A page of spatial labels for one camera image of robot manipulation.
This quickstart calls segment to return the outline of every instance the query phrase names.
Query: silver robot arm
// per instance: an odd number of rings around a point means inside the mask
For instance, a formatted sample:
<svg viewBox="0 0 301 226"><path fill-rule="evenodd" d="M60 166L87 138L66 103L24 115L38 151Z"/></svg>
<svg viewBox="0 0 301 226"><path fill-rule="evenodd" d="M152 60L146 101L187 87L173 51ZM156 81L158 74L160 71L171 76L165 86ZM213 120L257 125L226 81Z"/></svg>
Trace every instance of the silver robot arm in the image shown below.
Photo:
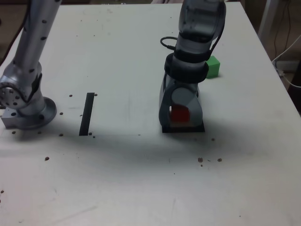
<svg viewBox="0 0 301 226"><path fill-rule="evenodd" d="M61 0L30 0L22 36L13 61L0 78L0 101L6 106L7 129L35 129L51 122L55 103L40 90L40 56Z"/></svg>

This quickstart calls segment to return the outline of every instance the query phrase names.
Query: black cable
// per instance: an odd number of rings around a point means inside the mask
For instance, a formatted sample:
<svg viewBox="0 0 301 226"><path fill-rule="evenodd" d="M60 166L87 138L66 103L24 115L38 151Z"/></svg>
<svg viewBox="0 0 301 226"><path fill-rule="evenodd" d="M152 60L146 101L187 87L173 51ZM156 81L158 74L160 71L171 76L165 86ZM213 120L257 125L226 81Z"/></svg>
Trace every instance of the black cable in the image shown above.
<svg viewBox="0 0 301 226"><path fill-rule="evenodd" d="M276 47L276 40L277 40L277 36L278 36L278 33L280 31L280 28L281 28L281 24L283 22L283 19L284 19L284 15L285 15L285 9L286 7L288 6L288 4L290 3L291 0L287 1L284 5L284 8L283 8L283 11L282 11L282 16L281 16L281 19L280 19L280 23L279 23L279 26L278 26L278 29L277 29L277 32L276 32L276 35L275 35L275 39L274 39L274 48L275 48L275 58L277 57L277 47Z"/></svg>
<svg viewBox="0 0 301 226"><path fill-rule="evenodd" d="M287 15L288 15L288 34L287 34L287 38L286 38L285 47L284 47L283 52L286 51L288 39L289 39L290 34L291 34L291 14L290 14L290 4L291 4L291 2L292 2L292 0L289 0L289 3L288 3L287 8L286 8L287 9Z"/></svg>
<svg viewBox="0 0 301 226"><path fill-rule="evenodd" d="M22 21L20 27L18 28L16 34L14 35L12 41L9 43L8 49L6 50L6 52L5 52L5 54L4 54L4 57L3 57L2 61L0 62L0 66L3 64L3 62L4 62L5 59L7 58L8 54L9 54L9 52L10 52L10 49L12 48L12 46L13 46L15 40L17 39L19 33L22 31L22 29L23 29L23 27L24 27L24 25L25 25L25 21L26 21L27 15L30 14L30 13L29 13L29 12L30 12L30 5L31 5L31 0L28 0L28 1L27 1L27 7L26 7L26 13L25 13L24 19L23 19L23 21Z"/></svg>
<svg viewBox="0 0 301 226"><path fill-rule="evenodd" d="M221 39L222 33L223 33L223 31L224 31L224 27L225 27L225 24L222 26L221 33L220 33L220 35L217 37L215 43L213 44L213 46L212 46L212 48L211 48L211 50L210 50L210 52L211 52L210 55L212 54L214 48L216 47L217 43L218 43L219 40Z"/></svg>
<svg viewBox="0 0 301 226"><path fill-rule="evenodd" d="M163 43L163 40L165 40L165 39L173 39L173 40L178 40L178 39L176 37L167 36L167 37L164 37L160 40L160 43L161 43L162 46L164 46L164 47L166 47L170 50L175 50L175 46L170 46L170 45L167 45L167 44Z"/></svg>

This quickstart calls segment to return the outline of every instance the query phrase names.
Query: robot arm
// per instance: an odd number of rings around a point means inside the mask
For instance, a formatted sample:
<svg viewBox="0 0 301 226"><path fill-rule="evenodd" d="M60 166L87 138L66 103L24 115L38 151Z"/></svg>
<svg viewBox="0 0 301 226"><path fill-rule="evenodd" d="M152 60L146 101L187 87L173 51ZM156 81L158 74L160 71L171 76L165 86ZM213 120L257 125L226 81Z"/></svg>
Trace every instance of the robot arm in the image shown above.
<svg viewBox="0 0 301 226"><path fill-rule="evenodd" d="M198 83L207 76L206 60L222 35L225 16L222 0L184 1L175 50L164 66L159 109L163 132L204 131Z"/></svg>
<svg viewBox="0 0 301 226"><path fill-rule="evenodd" d="M0 101L6 128L34 129L56 115L55 103L42 96L40 56L61 0L30 0L13 61L0 78Z"/></svg>

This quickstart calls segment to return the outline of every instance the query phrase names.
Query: black band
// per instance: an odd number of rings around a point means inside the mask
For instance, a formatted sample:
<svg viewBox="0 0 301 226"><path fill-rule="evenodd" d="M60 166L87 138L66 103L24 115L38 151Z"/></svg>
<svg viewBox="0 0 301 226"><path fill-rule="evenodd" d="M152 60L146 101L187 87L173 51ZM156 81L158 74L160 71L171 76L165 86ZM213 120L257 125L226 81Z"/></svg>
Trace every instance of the black band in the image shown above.
<svg viewBox="0 0 301 226"><path fill-rule="evenodd" d="M200 83L205 80L209 70L208 64L205 62L200 67L187 67L184 64L176 64L173 62L174 54L169 54L166 57L164 70L173 79L184 83Z"/></svg>

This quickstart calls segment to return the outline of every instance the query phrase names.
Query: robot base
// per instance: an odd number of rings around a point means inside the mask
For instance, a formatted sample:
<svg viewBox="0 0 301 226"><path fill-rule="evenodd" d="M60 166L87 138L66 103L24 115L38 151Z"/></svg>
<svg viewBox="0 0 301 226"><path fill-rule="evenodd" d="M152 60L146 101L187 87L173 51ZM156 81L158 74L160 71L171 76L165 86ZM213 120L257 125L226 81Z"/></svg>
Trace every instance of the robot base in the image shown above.
<svg viewBox="0 0 301 226"><path fill-rule="evenodd" d="M56 105L53 100L44 97L45 108L35 115L21 116L18 111L6 108L2 121L7 129L36 129L50 123L56 115Z"/></svg>
<svg viewBox="0 0 301 226"><path fill-rule="evenodd" d="M162 127L162 133L201 133L205 132L204 123L197 127Z"/></svg>

